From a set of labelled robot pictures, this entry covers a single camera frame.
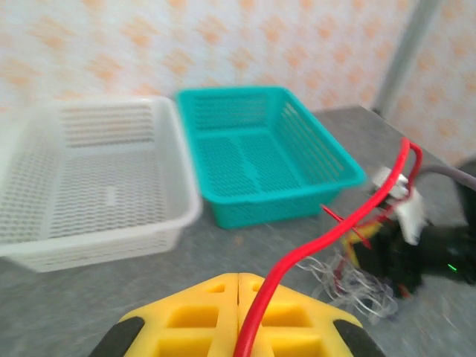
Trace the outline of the metal pole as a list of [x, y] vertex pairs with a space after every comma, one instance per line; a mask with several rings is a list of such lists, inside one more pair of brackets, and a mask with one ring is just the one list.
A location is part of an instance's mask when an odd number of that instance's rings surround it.
[[387, 118], [392, 105], [396, 102], [396, 96], [417, 58], [421, 42], [442, 2], [443, 0], [417, 0], [372, 107], [372, 111], [381, 118]]

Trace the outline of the white plastic basket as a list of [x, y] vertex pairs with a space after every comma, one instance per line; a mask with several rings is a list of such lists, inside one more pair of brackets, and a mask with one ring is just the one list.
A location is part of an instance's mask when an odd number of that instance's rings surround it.
[[0, 123], [0, 258], [49, 272], [166, 252], [201, 212], [169, 98], [60, 101]]

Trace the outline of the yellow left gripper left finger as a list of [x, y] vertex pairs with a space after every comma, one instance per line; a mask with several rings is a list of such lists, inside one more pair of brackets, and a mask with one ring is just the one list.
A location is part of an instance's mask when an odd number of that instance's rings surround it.
[[238, 277], [221, 274], [127, 312], [88, 357], [232, 357]]

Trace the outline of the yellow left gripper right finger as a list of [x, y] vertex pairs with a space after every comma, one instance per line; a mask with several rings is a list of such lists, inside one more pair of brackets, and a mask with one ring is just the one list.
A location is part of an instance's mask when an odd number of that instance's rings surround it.
[[237, 357], [385, 357], [349, 312], [279, 285], [253, 347]]

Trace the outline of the teal plastic basket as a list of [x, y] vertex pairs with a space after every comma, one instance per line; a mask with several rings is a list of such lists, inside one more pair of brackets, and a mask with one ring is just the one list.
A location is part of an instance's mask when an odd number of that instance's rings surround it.
[[366, 178], [283, 87], [187, 89], [176, 105], [202, 196], [221, 228], [317, 215]]

